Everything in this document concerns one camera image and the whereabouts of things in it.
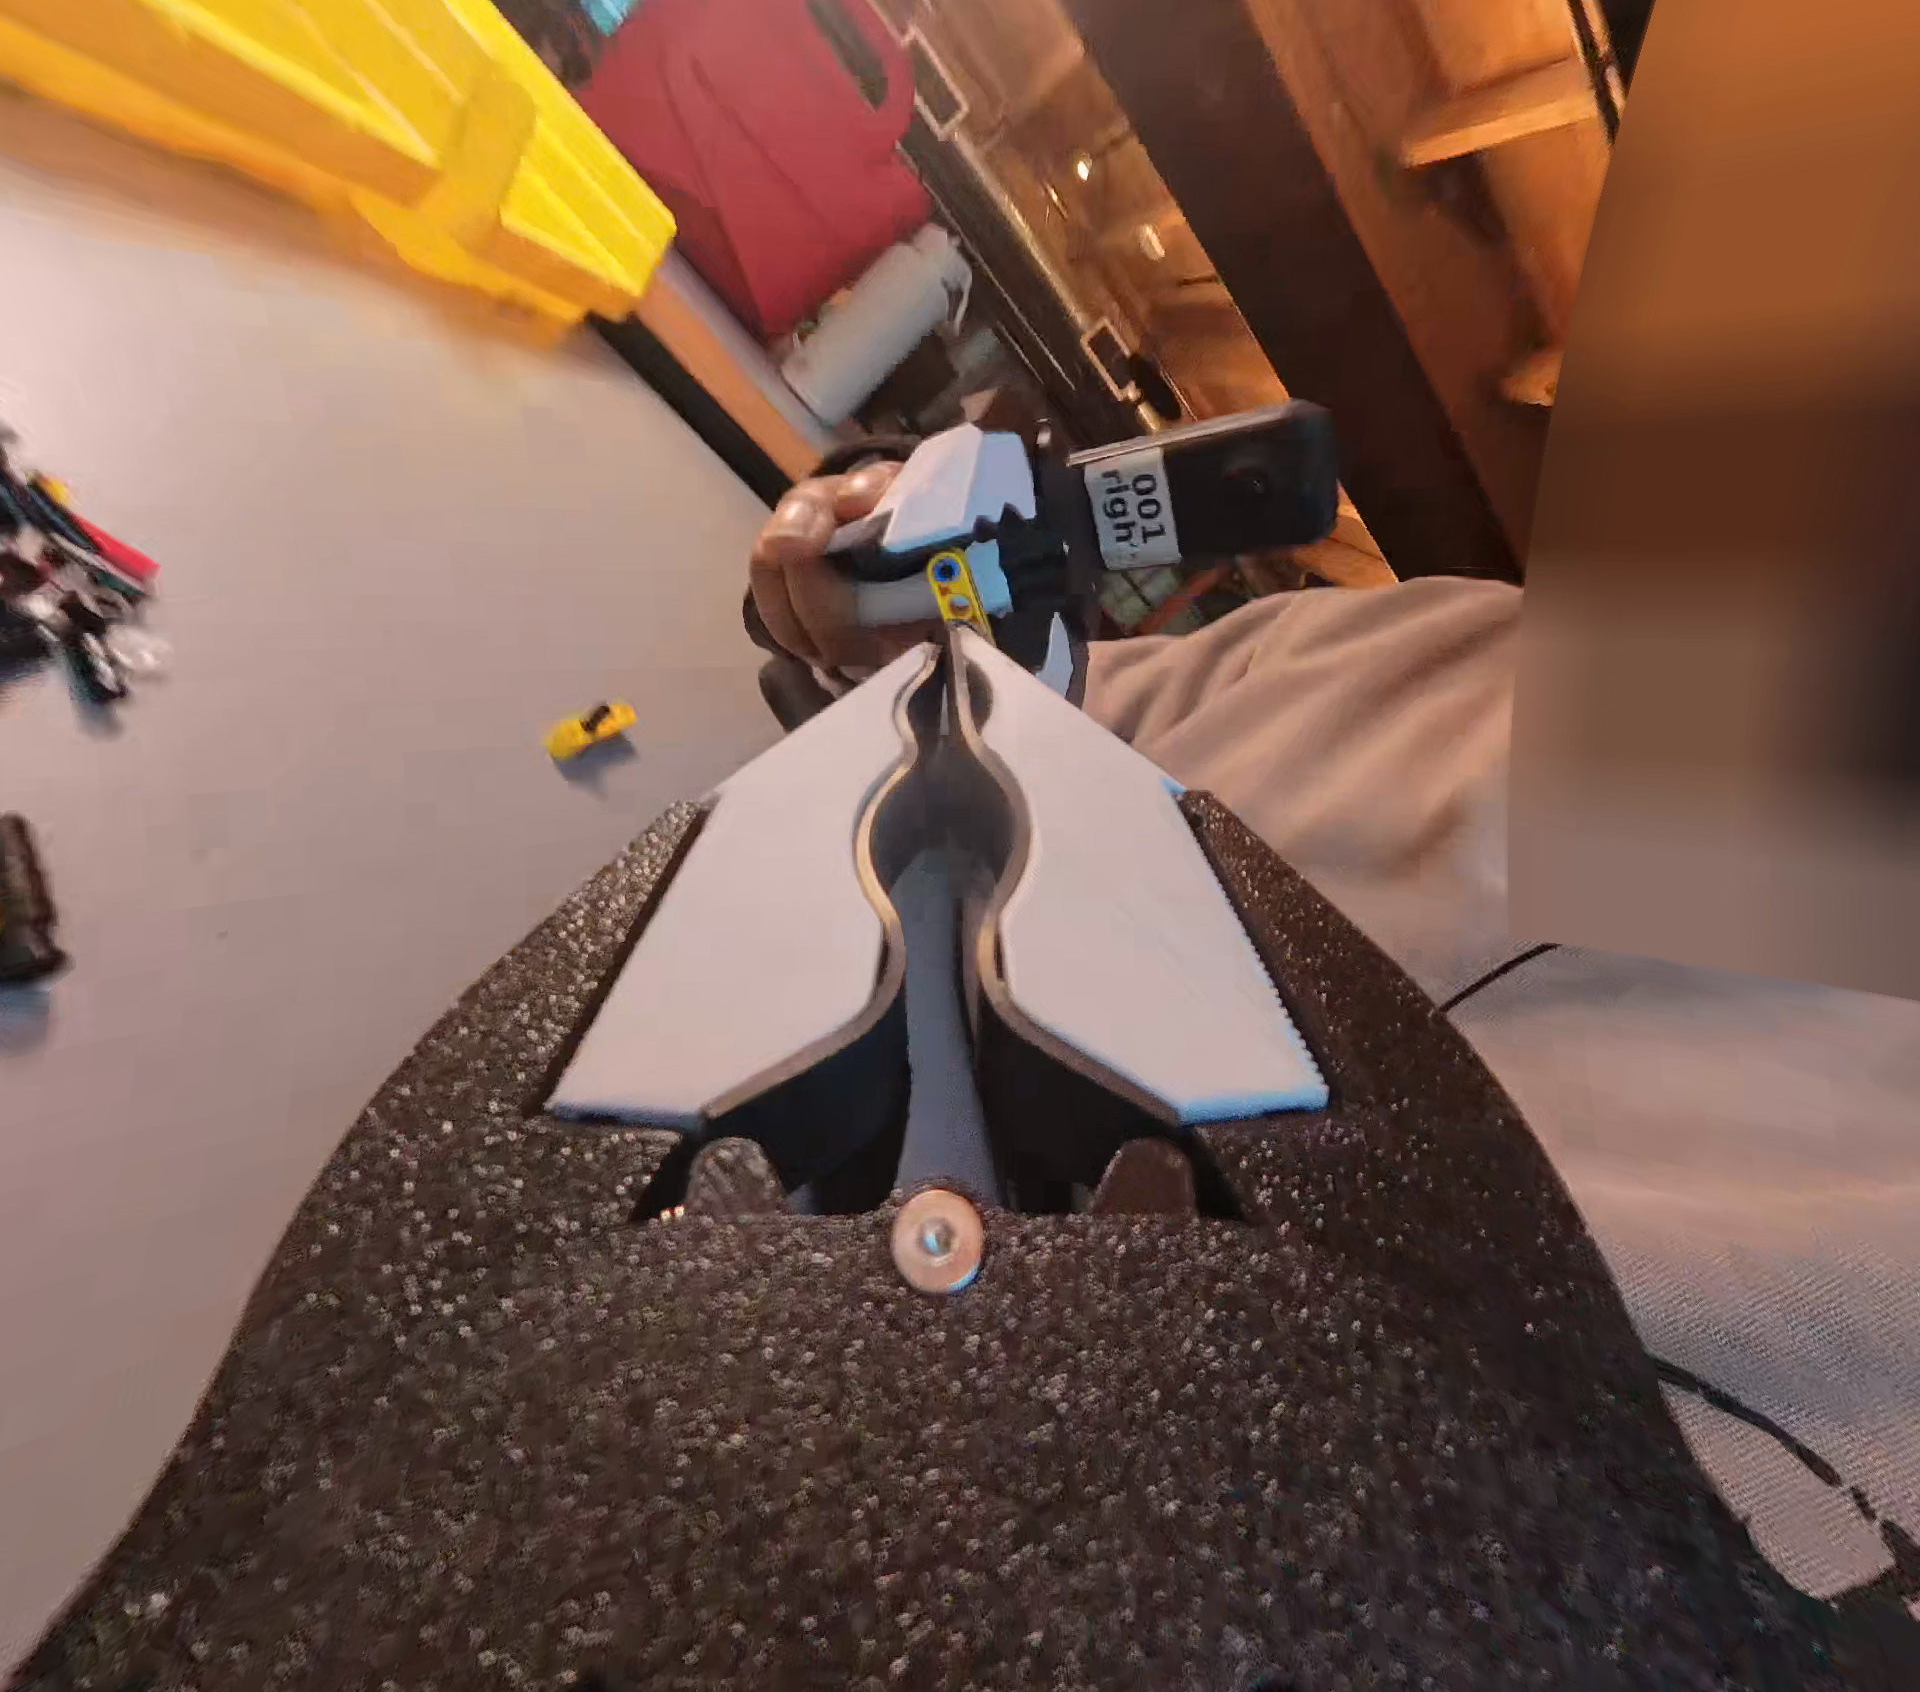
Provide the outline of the grey desk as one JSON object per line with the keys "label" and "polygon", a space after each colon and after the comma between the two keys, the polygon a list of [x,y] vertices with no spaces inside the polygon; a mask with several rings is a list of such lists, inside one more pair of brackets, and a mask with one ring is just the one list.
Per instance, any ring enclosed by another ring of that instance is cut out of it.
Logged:
{"label": "grey desk", "polygon": [[[4,686],[69,967],[4,991],[4,1667],[116,1543],[304,1191],[494,959],[764,750],[763,504],[242,179],[4,90],[21,454],[158,560],[113,718]],[[600,702],[633,732],[573,763]]]}

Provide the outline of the person's right hand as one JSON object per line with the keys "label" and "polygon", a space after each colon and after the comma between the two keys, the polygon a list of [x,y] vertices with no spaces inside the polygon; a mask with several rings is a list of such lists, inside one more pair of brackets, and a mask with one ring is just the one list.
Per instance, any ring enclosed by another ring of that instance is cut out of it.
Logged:
{"label": "person's right hand", "polygon": [[839,529],[865,519],[900,476],[895,457],[795,483],[757,533],[748,597],[761,640],[833,679],[860,679],[925,640],[918,624],[867,626],[852,579],[828,560]]}

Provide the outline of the white water bottle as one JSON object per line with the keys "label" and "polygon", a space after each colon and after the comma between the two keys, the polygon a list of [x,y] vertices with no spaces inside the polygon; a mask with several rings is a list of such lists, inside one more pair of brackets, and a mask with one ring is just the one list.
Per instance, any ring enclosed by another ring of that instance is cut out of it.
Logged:
{"label": "white water bottle", "polygon": [[960,240],[929,222],[816,314],[781,361],[781,378],[816,422],[839,428],[929,336],[963,326],[972,283]]}

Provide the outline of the person's right forearm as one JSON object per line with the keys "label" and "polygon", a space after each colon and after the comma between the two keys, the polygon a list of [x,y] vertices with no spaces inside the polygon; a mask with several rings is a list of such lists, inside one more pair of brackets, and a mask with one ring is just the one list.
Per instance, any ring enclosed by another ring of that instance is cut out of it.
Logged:
{"label": "person's right forearm", "polygon": [[1532,947],[1509,895],[1522,608],[1455,575],[1255,599],[1092,646],[1084,705],[1445,1001]]}

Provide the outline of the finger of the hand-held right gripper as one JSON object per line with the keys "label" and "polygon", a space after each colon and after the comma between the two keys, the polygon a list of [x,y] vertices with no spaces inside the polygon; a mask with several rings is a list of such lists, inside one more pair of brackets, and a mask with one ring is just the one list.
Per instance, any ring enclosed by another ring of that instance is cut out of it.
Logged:
{"label": "finger of the hand-held right gripper", "polygon": [[1038,516],[1038,480],[1016,432],[952,426],[927,438],[874,510],[839,527],[828,557],[852,565],[918,565],[932,551],[995,533],[1007,513]]}

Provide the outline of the red cardboard box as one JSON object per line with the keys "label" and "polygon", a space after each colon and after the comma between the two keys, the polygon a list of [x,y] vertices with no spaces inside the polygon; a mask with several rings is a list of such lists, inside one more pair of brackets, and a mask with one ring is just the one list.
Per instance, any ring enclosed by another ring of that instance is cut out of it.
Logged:
{"label": "red cardboard box", "polygon": [[932,218],[911,64],[867,0],[641,0],[578,101],[763,341]]}

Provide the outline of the person's beige sweatshirt torso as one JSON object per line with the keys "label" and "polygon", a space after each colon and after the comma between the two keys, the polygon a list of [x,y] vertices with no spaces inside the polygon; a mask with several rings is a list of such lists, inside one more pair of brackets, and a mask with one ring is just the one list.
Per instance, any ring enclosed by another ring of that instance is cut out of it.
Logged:
{"label": "person's beige sweatshirt torso", "polygon": [[1848,1687],[1917,1687],[1917,1000],[1532,942],[1441,1006]]}

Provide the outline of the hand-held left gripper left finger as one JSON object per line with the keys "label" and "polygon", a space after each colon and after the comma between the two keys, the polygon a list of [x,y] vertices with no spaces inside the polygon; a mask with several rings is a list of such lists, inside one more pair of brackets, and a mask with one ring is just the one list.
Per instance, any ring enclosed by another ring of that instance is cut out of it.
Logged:
{"label": "hand-held left gripper left finger", "polygon": [[712,793],[547,1110],[715,1123],[881,1024],[904,944],[883,815],[921,759],[915,646]]}

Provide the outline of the pile of small building pins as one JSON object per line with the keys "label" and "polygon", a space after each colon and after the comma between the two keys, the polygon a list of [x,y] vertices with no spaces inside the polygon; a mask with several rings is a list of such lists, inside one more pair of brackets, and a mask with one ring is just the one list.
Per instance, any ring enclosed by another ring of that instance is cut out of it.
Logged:
{"label": "pile of small building pins", "polygon": [[111,720],[161,653],[146,629],[158,563],[83,516],[57,476],[3,428],[3,679],[61,673]]}

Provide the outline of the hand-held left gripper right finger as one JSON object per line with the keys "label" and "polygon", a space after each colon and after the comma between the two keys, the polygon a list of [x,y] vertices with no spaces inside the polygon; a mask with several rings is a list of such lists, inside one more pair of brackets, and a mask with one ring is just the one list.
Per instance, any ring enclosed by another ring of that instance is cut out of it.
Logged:
{"label": "hand-held left gripper right finger", "polygon": [[1047,1050],[1162,1119],[1323,1110],[1331,1086],[1185,815],[1185,788],[985,640],[971,750],[1013,815],[998,990]]}

